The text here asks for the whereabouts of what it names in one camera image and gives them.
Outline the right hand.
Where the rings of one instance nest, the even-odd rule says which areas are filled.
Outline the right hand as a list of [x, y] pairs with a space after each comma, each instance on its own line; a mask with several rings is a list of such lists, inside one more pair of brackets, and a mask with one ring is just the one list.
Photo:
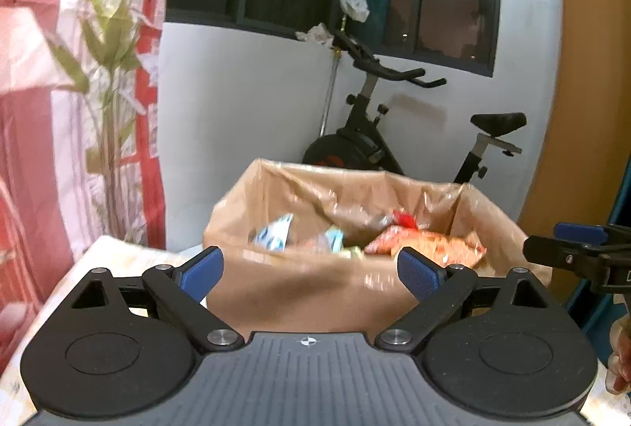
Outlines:
[[631, 340], [630, 316], [616, 320], [610, 331], [610, 344], [613, 349], [607, 361], [607, 391], [614, 395], [630, 392], [631, 382]]

